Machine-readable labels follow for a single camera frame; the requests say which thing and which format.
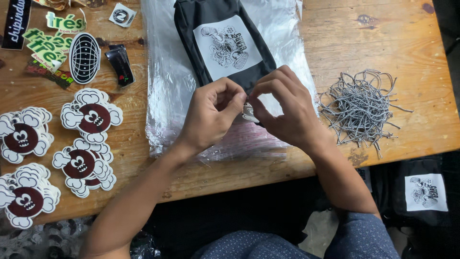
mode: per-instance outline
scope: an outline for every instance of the right hand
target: right hand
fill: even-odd
[[[278,117],[271,115],[257,98],[261,94],[273,94],[284,114]],[[249,96],[249,103],[253,106],[254,116],[268,133],[299,147],[308,155],[333,141],[316,116],[308,89],[287,65],[257,81]]]

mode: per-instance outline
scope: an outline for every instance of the black bag with patch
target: black bag with patch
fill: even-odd
[[[239,0],[177,0],[174,22],[204,86],[221,77],[253,84],[276,69],[264,39]]]

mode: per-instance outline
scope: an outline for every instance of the white printed patch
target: white printed patch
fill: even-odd
[[[407,211],[447,212],[446,190],[441,174],[406,176]]]
[[[262,61],[259,50],[238,15],[202,24],[193,30],[213,81],[243,71]]]

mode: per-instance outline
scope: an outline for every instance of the person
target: person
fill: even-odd
[[[284,114],[272,116],[258,99],[261,94],[273,94]],[[243,88],[228,78],[198,88],[177,140],[100,213],[80,257],[130,258],[132,238],[149,219],[174,172],[222,139],[246,99]],[[300,148],[315,163],[319,182],[342,219],[325,258],[399,258],[370,191],[316,116],[310,93],[295,73],[284,65],[261,78],[249,103],[270,134]],[[199,249],[193,258],[318,257],[274,234],[237,231]]]

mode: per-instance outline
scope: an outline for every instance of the left hand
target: left hand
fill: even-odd
[[[244,89],[223,77],[195,90],[175,146],[193,156],[219,142],[243,111]]]

